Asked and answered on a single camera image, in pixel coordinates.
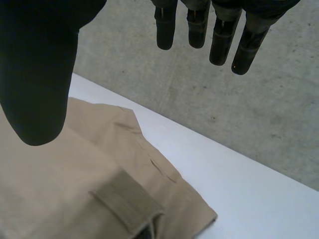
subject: black glove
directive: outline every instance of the black glove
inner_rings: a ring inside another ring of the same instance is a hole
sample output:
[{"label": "black glove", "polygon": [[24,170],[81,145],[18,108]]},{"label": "black glove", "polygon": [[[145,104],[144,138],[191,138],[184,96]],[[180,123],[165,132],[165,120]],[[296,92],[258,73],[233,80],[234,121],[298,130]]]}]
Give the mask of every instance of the black glove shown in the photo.
[{"label": "black glove", "polygon": [[[171,48],[175,30],[175,12],[178,0],[152,0],[156,6],[158,47]],[[188,8],[188,41],[194,48],[205,42],[210,0],[181,0]],[[270,26],[300,0],[211,0],[216,13],[216,23],[209,60],[221,66],[225,63],[236,31],[242,9],[246,11],[243,31],[232,71],[245,74]]]}]

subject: white table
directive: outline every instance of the white table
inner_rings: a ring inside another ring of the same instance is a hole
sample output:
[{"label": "white table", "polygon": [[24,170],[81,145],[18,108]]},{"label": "white table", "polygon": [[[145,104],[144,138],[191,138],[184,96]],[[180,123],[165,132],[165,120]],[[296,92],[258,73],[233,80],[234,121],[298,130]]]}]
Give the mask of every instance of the white table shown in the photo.
[{"label": "white table", "polygon": [[135,112],[145,138],[217,212],[199,239],[319,239],[319,192],[78,75],[69,96]]}]

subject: khaki fabric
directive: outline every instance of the khaki fabric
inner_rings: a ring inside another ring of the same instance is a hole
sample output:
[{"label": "khaki fabric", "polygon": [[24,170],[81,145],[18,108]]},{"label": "khaki fabric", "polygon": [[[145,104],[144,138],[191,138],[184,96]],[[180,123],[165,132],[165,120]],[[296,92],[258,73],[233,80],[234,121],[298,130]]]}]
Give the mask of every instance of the khaki fabric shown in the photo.
[{"label": "khaki fabric", "polygon": [[108,153],[165,209],[160,238],[191,238],[217,214],[143,137],[132,110],[69,98],[65,123]]},{"label": "khaki fabric", "polygon": [[2,111],[0,132],[0,239],[187,239],[217,217],[131,110],[70,98],[49,144],[25,145]]}]

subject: black finger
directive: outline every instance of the black finger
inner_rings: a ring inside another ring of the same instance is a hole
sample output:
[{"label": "black finger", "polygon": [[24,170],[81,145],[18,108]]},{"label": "black finger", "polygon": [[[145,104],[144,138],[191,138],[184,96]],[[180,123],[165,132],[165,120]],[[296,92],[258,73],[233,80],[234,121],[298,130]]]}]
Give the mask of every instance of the black finger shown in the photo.
[{"label": "black finger", "polygon": [[48,143],[63,128],[77,27],[93,19],[105,0],[82,2],[0,0],[0,103],[26,144]]},{"label": "black finger", "polygon": [[204,5],[198,4],[197,8],[194,4],[189,4],[188,7],[192,8],[187,13],[188,42],[194,48],[201,48],[205,43],[210,0],[204,2]]},{"label": "black finger", "polygon": [[226,62],[237,24],[242,12],[239,1],[212,0],[216,13],[209,61],[217,66]]},{"label": "black finger", "polygon": [[245,28],[231,67],[235,74],[244,75],[247,73],[270,26],[276,21],[246,14]]},{"label": "black finger", "polygon": [[174,40],[177,0],[154,0],[153,3],[156,4],[157,45],[162,50],[169,50]]},{"label": "black finger", "polygon": [[248,72],[270,26],[299,1],[244,1],[246,24],[231,67],[235,74],[244,75]]}]

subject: concrete floor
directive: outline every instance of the concrete floor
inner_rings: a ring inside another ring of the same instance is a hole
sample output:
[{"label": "concrete floor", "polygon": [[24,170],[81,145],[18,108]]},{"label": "concrete floor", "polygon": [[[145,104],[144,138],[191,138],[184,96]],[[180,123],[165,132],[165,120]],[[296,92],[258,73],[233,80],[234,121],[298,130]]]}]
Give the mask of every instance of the concrete floor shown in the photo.
[{"label": "concrete floor", "polygon": [[80,32],[75,73],[319,190],[319,1],[304,0],[268,33],[244,76],[188,44],[179,3],[171,50],[156,46],[150,0],[109,0]]}]

